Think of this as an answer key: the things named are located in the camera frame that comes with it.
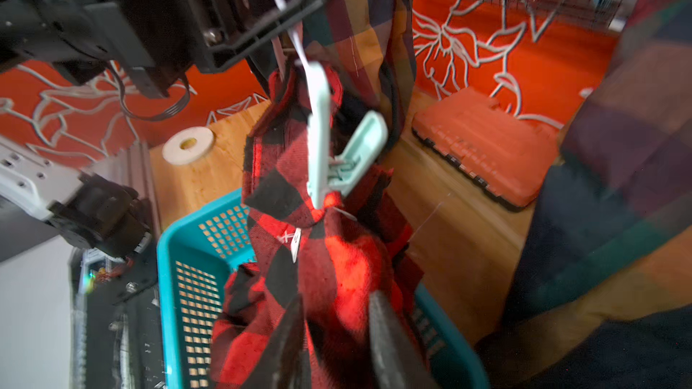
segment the plastic clothes hanger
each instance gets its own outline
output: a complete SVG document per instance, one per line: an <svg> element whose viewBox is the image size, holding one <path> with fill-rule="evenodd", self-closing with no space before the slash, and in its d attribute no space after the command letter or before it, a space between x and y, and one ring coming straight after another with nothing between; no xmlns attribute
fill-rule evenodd
<svg viewBox="0 0 692 389"><path fill-rule="evenodd" d="M279 10L286 0L274 0ZM378 112L369 111L340 155L329 156L332 95L324 68L308 62L295 28L288 30L290 41L305 70L312 114L307 118L308 182L307 193L315 209L324 207L324 198L332 191L346 197L363 178L387 141L387 124Z"/></svg>

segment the red and black buffalo check shirt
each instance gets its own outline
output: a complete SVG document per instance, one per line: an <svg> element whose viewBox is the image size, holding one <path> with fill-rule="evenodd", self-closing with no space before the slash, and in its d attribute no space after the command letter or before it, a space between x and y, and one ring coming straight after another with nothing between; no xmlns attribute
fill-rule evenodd
<svg viewBox="0 0 692 389"><path fill-rule="evenodd" d="M335 114L342 85L331 68L325 71ZM270 89L273 105L248 136L244 166L243 198L257 263L244 264L226 283L212 337L211 377L218 389L243 384L300 292L305 340L299 360L302 374L311 376L302 384L373 386L368 295L382 290L399 315L411 312L422 275L403 255L411 226L385 192L391 172L377 166L348 197L329 194L325 209L315 209L306 187L310 104L302 71L292 69L285 82L274 73ZM284 238L296 227L302 234L294 263Z"/></svg>

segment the white label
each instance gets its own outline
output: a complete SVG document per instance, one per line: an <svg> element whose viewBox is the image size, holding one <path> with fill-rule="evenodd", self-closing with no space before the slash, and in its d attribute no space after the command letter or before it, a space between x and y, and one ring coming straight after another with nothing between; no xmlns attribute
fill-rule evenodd
<svg viewBox="0 0 692 389"><path fill-rule="evenodd" d="M300 229L296 229L293 234L293 240L290 241L290 256L293 257L293 262L298 258L298 246L300 245Z"/></svg>

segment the plaid blanket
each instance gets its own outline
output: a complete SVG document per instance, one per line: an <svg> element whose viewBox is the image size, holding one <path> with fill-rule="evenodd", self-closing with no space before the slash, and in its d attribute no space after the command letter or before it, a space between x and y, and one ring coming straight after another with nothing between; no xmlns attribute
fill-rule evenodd
<svg viewBox="0 0 692 389"><path fill-rule="evenodd" d="M569 126L505 328L479 344L493 386L689 387L691 15L692 0L639 0Z"/></svg>
<svg viewBox="0 0 692 389"><path fill-rule="evenodd" d="M329 0L303 20L308 56L329 62L346 91L385 117L390 150L402 133L416 79L412 0Z"/></svg>
<svg viewBox="0 0 692 389"><path fill-rule="evenodd" d="M326 71L336 115L343 87L333 69ZM248 232L257 263L241 266L226 284L212 336L211 376L219 389L243 384L299 292L307 387L373 386L368 295L384 291L402 316L412 311L422 275L403 255L412 229L385 192L391 172L373 166L345 199L331 193L324 209L312 206L306 186L309 99L301 73L291 69L286 82L272 75L275 102L248 136L243 198L251 207ZM294 263L289 238L296 228Z"/></svg>

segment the laundry basket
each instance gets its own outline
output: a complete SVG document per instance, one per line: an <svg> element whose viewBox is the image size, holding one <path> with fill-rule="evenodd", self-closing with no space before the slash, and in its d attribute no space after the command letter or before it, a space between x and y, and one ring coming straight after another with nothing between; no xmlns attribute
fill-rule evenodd
<svg viewBox="0 0 692 389"><path fill-rule="evenodd" d="M213 387L208 375L214 320L223 286L240 264L255 261L240 190L173 223L158 247L163 356L169 389ZM461 333L423 285L412 315L428 348L432 376L443 388L488 388Z"/></svg>

